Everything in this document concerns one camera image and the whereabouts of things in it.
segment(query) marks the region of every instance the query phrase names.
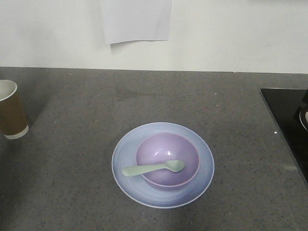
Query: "bowl rim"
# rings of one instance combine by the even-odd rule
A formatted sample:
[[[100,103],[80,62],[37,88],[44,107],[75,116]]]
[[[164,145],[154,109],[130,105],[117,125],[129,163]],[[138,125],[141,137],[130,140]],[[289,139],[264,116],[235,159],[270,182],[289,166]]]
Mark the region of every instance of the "bowl rim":
[[[141,174],[141,176],[142,176],[148,183],[153,184],[153,185],[158,186],[158,187],[162,187],[162,188],[176,188],[176,187],[179,187],[179,186],[182,186],[182,185],[184,185],[184,184],[189,183],[189,182],[198,174],[198,172],[199,172],[199,168],[200,168],[200,155],[199,155],[199,153],[198,153],[196,147],[195,147],[189,140],[187,140],[185,137],[183,137],[182,135],[179,135],[179,134],[177,134],[177,133],[174,133],[174,132],[159,132],[159,133],[153,134],[153,135],[151,135],[151,136],[145,138],[145,139],[139,144],[139,146],[138,146],[138,148],[137,148],[137,151],[136,151],[136,153],[135,153],[135,163],[136,163],[136,165],[137,165],[137,153],[138,153],[138,150],[139,150],[140,146],[141,146],[141,145],[143,144],[143,142],[145,142],[147,139],[149,139],[149,138],[151,138],[151,137],[153,137],[153,136],[159,135],[159,134],[172,134],[172,135],[180,136],[180,137],[182,137],[183,139],[185,139],[187,142],[189,142],[189,143],[191,144],[191,146],[192,146],[192,147],[195,149],[195,151],[197,152],[197,156],[198,156],[198,167],[197,167],[197,169],[195,170],[194,174],[193,174],[188,180],[186,180],[186,181],[184,181],[184,182],[182,182],[182,183],[180,183],[180,184],[173,184],[173,185],[159,184],[159,183],[156,183],[156,182],[154,182],[154,181],[148,179],[144,174]]]

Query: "plate rim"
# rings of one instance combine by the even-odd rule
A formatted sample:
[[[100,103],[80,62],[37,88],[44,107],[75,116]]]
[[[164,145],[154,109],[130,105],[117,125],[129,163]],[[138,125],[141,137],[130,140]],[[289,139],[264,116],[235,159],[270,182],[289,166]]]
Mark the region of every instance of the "plate rim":
[[[129,195],[129,194],[122,188],[122,186],[119,184],[119,182],[118,182],[118,180],[117,180],[117,178],[116,178],[116,176],[115,176],[114,164],[113,164],[113,163],[114,163],[114,156],[115,156],[116,148],[118,147],[118,145],[122,142],[122,140],[123,140],[129,133],[131,133],[132,131],[134,131],[134,130],[140,128],[140,127],[147,126],[147,125],[150,125],[150,124],[172,124],[172,125],[180,126],[180,127],[184,128],[184,129],[187,129],[187,130],[189,130],[190,132],[194,133],[194,134],[195,134],[197,137],[199,137],[199,138],[204,142],[204,144],[207,146],[207,148],[208,148],[208,150],[209,150],[209,152],[210,152],[210,154],[211,154],[211,158],[212,158],[212,165],[213,165],[213,166],[212,166],[212,167],[213,167],[212,175],[211,175],[210,181],[208,182],[207,186],[202,190],[202,192],[201,192],[200,194],[198,194],[198,195],[197,195],[196,197],[194,197],[193,199],[191,199],[191,200],[189,200],[189,201],[187,201],[187,202],[185,202],[185,203],[182,203],[182,204],[179,204],[179,205],[172,205],[172,206],[156,206],[156,205],[150,205],[150,204],[141,202],[141,201],[135,199],[134,197],[132,197],[131,195]],[[182,126],[182,125],[179,125],[179,124],[175,124],[175,123],[170,123],[170,122],[152,122],[152,123],[143,124],[143,125],[140,125],[140,126],[138,126],[138,127],[133,128],[132,130],[130,130],[129,132],[127,132],[127,133],[119,140],[119,142],[116,144],[115,149],[114,149],[113,154],[112,154],[111,169],[112,169],[112,174],[113,174],[113,176],[114,176],[114,179],[115,179],[117,185],[118,185],[119,188],[122,190],[122,192],[124,192],[124,194],[126,194],[130,199],[134,200],[135,202],[137,202],[137,203],[139,203],[139,204],[141,204],[141,205],[147,206],[147,207],[151,207],[151,208],[162,208],[162,209],[170,209],[170,208],[178,208],[178,207],[182,207],[182,206],[188,205],[188,204],[194,202],[195,200],[197,200],[200,196],[202,196],[202,195],[205,193],[205,191],[206,191],[206,190],[208,189],[208,187],[210,186],[210,184],[211,184],[211,182],[212,182],[212,180],[213,180],[213,177],[214,177],[214,172],[215,172],[215,161],[214,161],[214,157],[213,157],[213,154],[212,154],[211,149],[209,148],[209,146],[207,145],[207,143],[206,143],[196,132],[192,131],[191,129],[189,129],[189,128],[185,127],[185,126]]]
[[[308,105],[304,108],[302,108],[302,110],[299,112],[299,121],[302,124],[302,126],[304,127],[304,129],[306,129],[306,131],[308,131],[308,121],[306,119],[306,114],[308,113]]]

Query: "black stovetop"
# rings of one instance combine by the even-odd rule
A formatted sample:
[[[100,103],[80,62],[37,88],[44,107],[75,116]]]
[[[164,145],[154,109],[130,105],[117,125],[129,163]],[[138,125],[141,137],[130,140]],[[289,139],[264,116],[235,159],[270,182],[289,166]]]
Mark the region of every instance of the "black stovetop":
[[[308,183],[308,131],[299,120],[299,109],[308,90],[299,89],[261,89],[299,167]]]

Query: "cup rim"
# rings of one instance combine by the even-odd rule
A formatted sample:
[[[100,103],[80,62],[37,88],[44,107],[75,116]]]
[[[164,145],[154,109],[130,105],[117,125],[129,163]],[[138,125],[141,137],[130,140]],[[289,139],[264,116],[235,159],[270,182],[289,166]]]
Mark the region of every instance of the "cup rim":
[[[11,92],[8,96],[6,96],[6,97],[0,99],[0,102],[6,100],[6,99],[8,99],[8,98],[10,98],[10,97],[11,97],[12,95],[14,95],[15,92],[17,91],[17,84],[16,84],[14,81],[2,79],[2,80],[0,80],[0,83],[1,83],[1,82],[11,82],[11,83],[14,84],[15,88],[14,88],[13,92]]]

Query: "plastic spoon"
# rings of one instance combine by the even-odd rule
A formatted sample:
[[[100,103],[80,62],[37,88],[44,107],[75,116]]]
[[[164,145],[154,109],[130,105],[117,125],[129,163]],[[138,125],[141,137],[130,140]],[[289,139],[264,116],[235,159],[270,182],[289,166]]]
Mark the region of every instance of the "plastic spoon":
[[[185,163],[181,160],[167,160],[163,164],[125,167],[122,169],[122,173],[127,177],[132,177],[164,168],[173,172],[180,172],[184,167]]]

